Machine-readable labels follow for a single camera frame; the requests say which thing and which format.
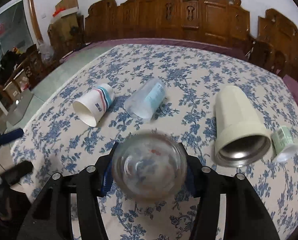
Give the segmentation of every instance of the blue label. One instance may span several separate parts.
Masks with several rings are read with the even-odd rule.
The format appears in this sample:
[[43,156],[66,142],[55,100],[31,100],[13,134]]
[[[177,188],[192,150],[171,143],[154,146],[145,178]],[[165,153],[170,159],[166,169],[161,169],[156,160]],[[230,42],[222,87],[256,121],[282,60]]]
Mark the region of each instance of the blue label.
[[149,94],[145,97],[144,102],[148,103],[153,111],[156,111],[165,96],[165,90],[160,83],[154,85]]
[[97,87],[97,88],[101,89],[105,93],[105,99],[107,100],[108,107],[109,107],[111,105],[111,103],[112,103],[112,100],[111,100],[111,98],[109,96],[108,91],[105,88],[103,88],[103,87]]

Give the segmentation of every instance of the clear plastic cup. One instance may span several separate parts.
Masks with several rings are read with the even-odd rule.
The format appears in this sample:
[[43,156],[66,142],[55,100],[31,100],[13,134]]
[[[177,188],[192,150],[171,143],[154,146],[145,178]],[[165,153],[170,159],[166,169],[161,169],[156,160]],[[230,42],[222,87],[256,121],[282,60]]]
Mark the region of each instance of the clear plastic cup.
[[160,134],[127,138],[113,154],[113,178],[127,196],[136,200],[155,202],[177,193],[186,172],[184,150]]
[[141,122],[149,122],[166,94],[165,84],[158,78],[148,80],[124,103],[128,114]]

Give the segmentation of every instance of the table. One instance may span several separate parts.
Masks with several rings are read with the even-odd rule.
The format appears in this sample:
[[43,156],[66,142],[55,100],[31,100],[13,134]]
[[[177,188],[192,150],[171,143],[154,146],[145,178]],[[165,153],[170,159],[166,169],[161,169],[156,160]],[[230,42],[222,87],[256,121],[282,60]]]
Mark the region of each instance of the table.
[[[163,104],[150,123],[133,120],[123,103],[152,77],[168,87]],[[85,125],[73,112],[72,102],[107,82],[116,99],[98,127]],[[298,225],[298,153],[287,163],[272,163],[272,149],[243,168],[225,168],[212,162],[216,139],[215,94],[227,84],[240,87],[273,131],[287,125],[298,142],[298,107],[281,78],[247,62],[225,55],[184,47],[120,45],[99,56],[64,84],[25,127],[25,136],[12,149],[15,163],[31,160],[33,174],[22,179],[31,201],[54,172],[75,174],[99,156],[108,154],[115,141],[138,131],[151,130],[182,142],[188,154],[219,174],[242,172],[254,186],[273,219],[281,239]],[[79,239],[72,196],[75,238]],[[99,198],[109,239],[188,239],[198,199],[183,187],[175,196],[154,204],[135,203],[114,183]],[[217,240],[224,232],[222,197]]]

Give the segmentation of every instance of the clear glass bowl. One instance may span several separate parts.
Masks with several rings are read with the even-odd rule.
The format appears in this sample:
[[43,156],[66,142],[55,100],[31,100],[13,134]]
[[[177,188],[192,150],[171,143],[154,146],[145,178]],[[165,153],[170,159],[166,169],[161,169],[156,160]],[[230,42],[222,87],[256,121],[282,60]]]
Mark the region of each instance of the clear glass bowl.
[[127,138],[113,154],[113,178],[127,196],[136,200],[154,202],[177,193],[186,172],[184,150],[160,134]]

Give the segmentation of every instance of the green label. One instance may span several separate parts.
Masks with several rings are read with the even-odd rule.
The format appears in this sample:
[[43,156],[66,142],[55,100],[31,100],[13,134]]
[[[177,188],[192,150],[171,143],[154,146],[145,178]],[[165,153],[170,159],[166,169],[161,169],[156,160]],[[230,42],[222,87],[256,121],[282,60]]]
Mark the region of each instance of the green label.
[[271,135],[277,155],[283,151],[288,144],[293,144],[293,139],[288,127],[281,126]]

